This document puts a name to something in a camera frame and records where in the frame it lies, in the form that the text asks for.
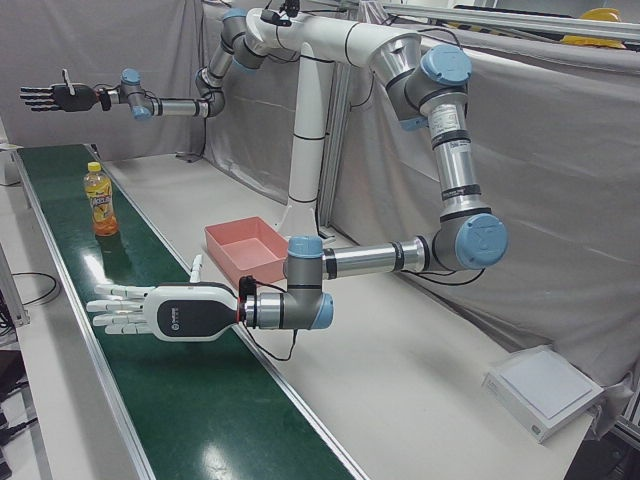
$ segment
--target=white robotic hand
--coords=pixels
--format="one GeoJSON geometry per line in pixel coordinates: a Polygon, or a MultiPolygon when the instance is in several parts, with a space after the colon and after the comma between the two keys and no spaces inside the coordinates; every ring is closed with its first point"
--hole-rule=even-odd
{"type": "Polygon", "coordinates": [[[113,335],[152,333],[167,342],[211,342],[235,324],[238,301],[233,291],[220,283],[200,282],[202,256],[191,270],[190,283],[158,287],[96,285],[95,292],[121,297],[87,303],[96,315],[93,325],[113,335]]]}

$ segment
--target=conveyor belt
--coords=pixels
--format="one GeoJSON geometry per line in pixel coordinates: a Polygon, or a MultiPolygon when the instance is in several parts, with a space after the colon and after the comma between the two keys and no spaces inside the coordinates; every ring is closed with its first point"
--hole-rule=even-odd
{"type": "MultiPolygon", "coordinates": [[[[28,148],[19,155],[25,187],[37,196],[39,205],[34,208],[48,224],[80,302],[98,298],[93,286],[105,277],[123,285],[188,279],[115,187],[120,233],[101,239],[93,235],[82,185],[86,164],[93,158],[84,146],[28,148]]],[[[98,328],[93,334],[135,427],[133,437],[139,438],[153,471],[151,477],[354,478],[232,331],[203,344],[165,343],[152,335],[108,336],[98,328]]]]}

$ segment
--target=robot finger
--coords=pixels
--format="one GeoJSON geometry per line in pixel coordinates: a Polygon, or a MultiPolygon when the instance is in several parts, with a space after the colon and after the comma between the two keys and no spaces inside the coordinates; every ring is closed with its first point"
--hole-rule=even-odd
{"type": "Polygon", "coordinates": [[[52,107],[31,107],[32,112],[57,112],[58,110],[62,110],[58,106],[52,107]]]}
{"type": "Polygon", "coordinates": [[[198,254],[193,259],[191,266],[191,275],[189,276],[189,283],[200,282],[200,271],[202,270],[202,255],[198,254]]]}
{"type": "Polygon", "coordinates": [[[87,303],[87,312],[142,312],[142,303],[126,300],[94,300],[87,303]]]}
{"type": "Polygon", "coordinates": [[[142,335],[152,333],[145,324],[134,323],[130,325],[107,325],[104,329],[108,335],[142,335]]]}
{"type": "Polygon", "coordinates": [[[107,325],[127,325],[134,323],[147,323],[141,313],[118,313],[97,315],[93,317],[94,327],[106,327],[107,325]]]}
{"type": "Polygon", "coordinates": [[[22,100],[53,100],[53,93],[21,93],[22,100]]]}
{"type": "Polygon", "coordinates": [[[52,87],[20,87],[20,91],[23,93],[53,93],[52,87]]]}
{"type": "Polygon", "coordinates": [[[24,102],[26,105],[30,107],[39,107],[41,105],[55,105],[56,102],[54,100],[26,100],[24,102]]]}
{"type": "Polygon", "coordinates": [[[155,287],[132,287],[125,285],[96,285],[94,291],[100,295],[116,295],[124,298],[144,298],[155,287]]]}

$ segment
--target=orange juice bottle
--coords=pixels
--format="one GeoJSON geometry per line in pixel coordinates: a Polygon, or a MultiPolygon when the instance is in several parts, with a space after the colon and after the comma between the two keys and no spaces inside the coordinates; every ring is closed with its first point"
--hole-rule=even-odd
{"type": "Polygon", "coordinates": [[[89,162],[87,168],[84,191],[93,212],[93,231],[102,237],[113,235],[118,231],[118,221],[113,213],[111,179],[102,171],[99,162],[89,162]]]}

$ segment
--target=white box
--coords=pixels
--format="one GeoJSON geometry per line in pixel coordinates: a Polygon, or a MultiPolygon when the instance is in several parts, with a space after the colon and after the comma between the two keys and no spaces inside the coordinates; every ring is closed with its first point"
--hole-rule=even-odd
{"type": "Polygon", "coordinates": [[[20,181],[14,157],[18,148],[18,145],[0,143],[0,184],[13,185],[20,181]]]}
{"type": "Polygon", "coordinates": [[[561,355],[536,347],[510,356],[483,382],[538,443],[596,403],[603,389],[561,355]]]}

